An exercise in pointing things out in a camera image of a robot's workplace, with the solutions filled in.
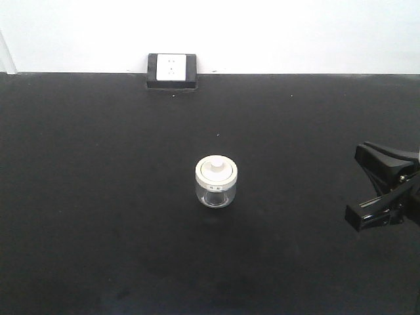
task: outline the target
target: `jar label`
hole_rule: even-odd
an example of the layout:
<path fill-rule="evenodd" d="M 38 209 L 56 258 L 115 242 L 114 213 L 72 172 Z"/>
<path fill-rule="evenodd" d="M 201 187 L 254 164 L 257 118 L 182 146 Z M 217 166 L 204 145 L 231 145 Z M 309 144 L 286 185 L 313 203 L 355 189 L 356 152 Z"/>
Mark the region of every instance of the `jar label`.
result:
<path fill-rule="evenodd" d="M 214 192 L 221 192 L 223 189 L 223 186 L 213 186 L 213 185 L 207 185 L 206 188 L 208 190 L 212 190 Z"/>

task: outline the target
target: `white lid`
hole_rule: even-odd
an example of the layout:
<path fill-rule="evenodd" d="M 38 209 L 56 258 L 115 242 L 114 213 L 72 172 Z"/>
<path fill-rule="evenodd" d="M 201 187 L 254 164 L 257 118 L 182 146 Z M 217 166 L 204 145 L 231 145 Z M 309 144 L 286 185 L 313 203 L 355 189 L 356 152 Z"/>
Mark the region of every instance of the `white lid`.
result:
<path fill-rule="evenodd" d="M 206 156 L 196 165 L 196 181 L 212 192 L 222 192 L 236 183 L 238 168 L 226 156 Z"/>

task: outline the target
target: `clear glass jar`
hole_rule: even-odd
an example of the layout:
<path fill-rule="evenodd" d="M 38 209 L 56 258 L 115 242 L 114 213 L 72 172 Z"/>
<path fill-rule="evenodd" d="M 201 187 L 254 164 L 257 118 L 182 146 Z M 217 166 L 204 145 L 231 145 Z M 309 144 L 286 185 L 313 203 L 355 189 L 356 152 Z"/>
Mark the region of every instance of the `clear glass jar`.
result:
<path fill-rule="evenodd" d="M 238 168 L 225 156 L 207 156 L 196 165 L 196 195 L 210 208 L 223 208 L 236 194 Z"/>
<path fill-rule="evenodd" d="M 236 184 L 223 192 L 209 191 L 196 182 L 196 195 L 200 202 L 210 208 L 223 208 L 234 201 Z"/>

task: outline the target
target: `white wall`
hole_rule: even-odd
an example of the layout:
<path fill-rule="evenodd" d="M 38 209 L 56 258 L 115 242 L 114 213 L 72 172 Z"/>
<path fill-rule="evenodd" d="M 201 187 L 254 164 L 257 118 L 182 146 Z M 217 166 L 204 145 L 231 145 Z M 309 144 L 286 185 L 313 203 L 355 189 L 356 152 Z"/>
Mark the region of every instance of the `white wall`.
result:
<path fill-rule="evenodd" d="M 0 72 L 6 72 L 6 68 L 3 65 L 2 61 L 0 60 Z"/>
<path fill-rule="evenodd" d="M 420 74 L 419 0 L 0 0 L 0 30 L 19 72 Z"/>

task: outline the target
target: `white outlet plate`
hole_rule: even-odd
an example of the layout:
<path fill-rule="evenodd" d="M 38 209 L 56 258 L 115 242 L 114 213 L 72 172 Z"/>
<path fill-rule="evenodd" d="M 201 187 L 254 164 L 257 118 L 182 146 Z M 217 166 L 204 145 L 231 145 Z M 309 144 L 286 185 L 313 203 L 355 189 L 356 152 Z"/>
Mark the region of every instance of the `white outlet plate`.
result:
<path fill-rule="evenodd" d="M 157 54 L 157 81 L 186 81 L 186 54 Z"/>

